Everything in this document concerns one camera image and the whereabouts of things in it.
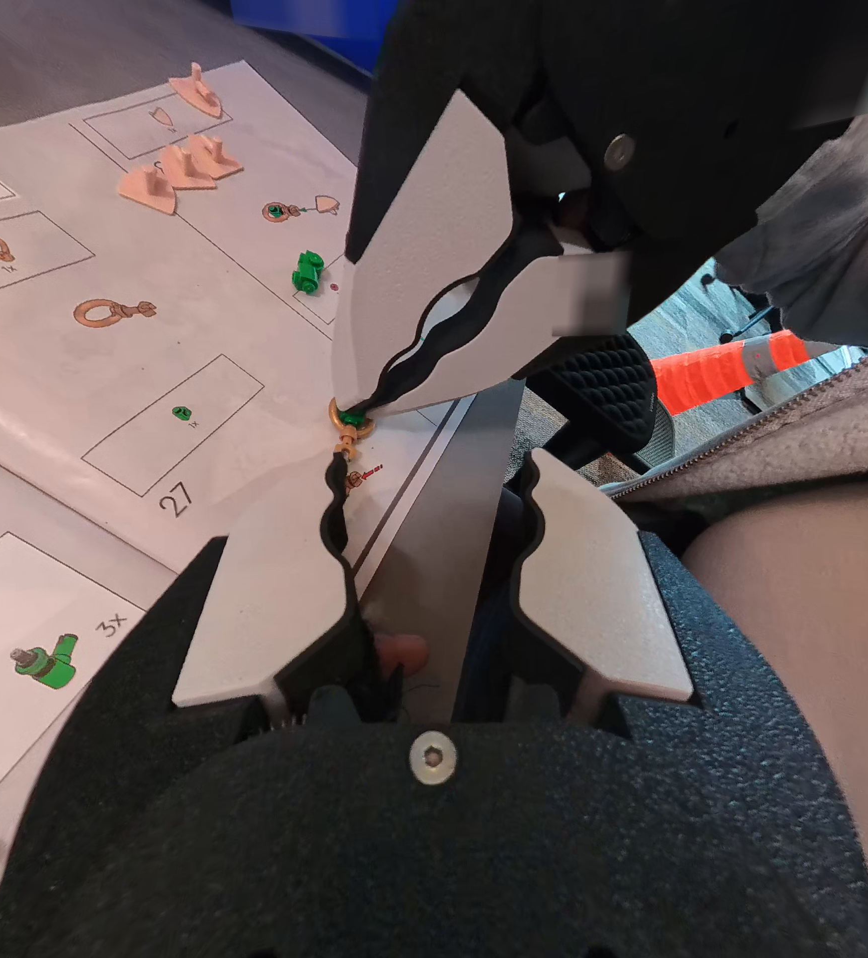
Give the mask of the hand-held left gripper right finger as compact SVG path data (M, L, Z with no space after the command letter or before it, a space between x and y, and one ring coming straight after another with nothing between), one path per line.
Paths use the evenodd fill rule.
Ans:
M522 480L512 675L552 688L560 713L582 724L613 695L688 703L691 676L633 521L545 450L527 456Z

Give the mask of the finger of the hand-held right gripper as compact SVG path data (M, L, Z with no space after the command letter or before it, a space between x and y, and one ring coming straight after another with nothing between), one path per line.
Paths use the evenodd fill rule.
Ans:
M464 305L381 377L373 411L386 416L475 394L523 372L562 339L621 332L628 274L626 253L515 239Z
M338 408L374 398L393 361L419 337L425 313L474 276L513 228L505 140L455 90L407 169L401 138L368 117L344 251L331 371Z

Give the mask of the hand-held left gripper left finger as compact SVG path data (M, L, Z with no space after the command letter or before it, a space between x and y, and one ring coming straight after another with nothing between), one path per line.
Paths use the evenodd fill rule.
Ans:
M320 452L278 473L229 533L181 667L179 707L244 697L306 710L371 670L372 638L344 557L347 461Z

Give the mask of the gold ring clip toy piece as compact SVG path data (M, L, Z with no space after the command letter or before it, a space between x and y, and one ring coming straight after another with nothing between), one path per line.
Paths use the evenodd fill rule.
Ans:
M338 442L334 451L335 453L343 455L344 459L348 463L351 463L358 456L358 444L362 440L368 438L368 436L373 432L375 423L374 420L363 414L368 417L368 425L366 428L357 430L351 427L344 427L338 419L338 410L340 409L338 407L337 401L332 399L328 407L328 414L338 435Z

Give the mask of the person's right forearm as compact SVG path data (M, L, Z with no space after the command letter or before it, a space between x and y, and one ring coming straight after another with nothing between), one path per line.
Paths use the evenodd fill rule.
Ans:
M805 341L868 348L868 114L856 117L715 256L720 281L766 295Z

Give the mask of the black mesh office chair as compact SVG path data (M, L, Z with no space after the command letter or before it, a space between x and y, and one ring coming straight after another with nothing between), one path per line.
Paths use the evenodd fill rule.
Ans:
M609 337L526 380L566 420L544 449L578 471L611 454L638 475L675 454L675 428L633 335Z

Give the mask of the person's beige hoodie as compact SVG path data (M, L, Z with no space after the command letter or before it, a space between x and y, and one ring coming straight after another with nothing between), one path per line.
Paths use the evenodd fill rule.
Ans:
M687 534L684 564L792 693L868 864L868 355L602 490L643 529Z

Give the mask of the orange safety cone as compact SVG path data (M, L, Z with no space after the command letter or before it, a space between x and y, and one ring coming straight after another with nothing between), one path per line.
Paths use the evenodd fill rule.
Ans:
M801 340L792 331L653 359L659 401L673 416L802 364L836 346Z

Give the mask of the pink petal toy piece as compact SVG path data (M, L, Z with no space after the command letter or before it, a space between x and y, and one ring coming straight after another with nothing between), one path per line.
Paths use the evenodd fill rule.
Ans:
M159 163L164 177L175 191L216 189L212 175L198 167L187 148L177 145L163 148Z
M124 174L117 186L119 196L168 216L176 213L175 187L154 165L141 166Z
M186 103L212 119L220 119L223 105L218 94L203 79L200 64L191 62L187 77L168 78L168 84Z
M197 171L220 180L240 173L244 166L226 152L221 139L202 134L188 136L188 150Z

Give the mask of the blue plastic bin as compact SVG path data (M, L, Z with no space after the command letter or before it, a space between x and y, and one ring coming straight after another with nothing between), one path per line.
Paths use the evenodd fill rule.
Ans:
M368 76L397 5L397 1L230 2L239 24L311 41Z

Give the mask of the white instruction booklet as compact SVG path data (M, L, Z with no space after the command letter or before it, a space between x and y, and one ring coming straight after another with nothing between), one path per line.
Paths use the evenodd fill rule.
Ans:
M0 883L85 688L200 549L338 436L330 352L354 165L251 66L0 127ZM188 136L244 170L124 174ZM324 260L296 291L297 257Z

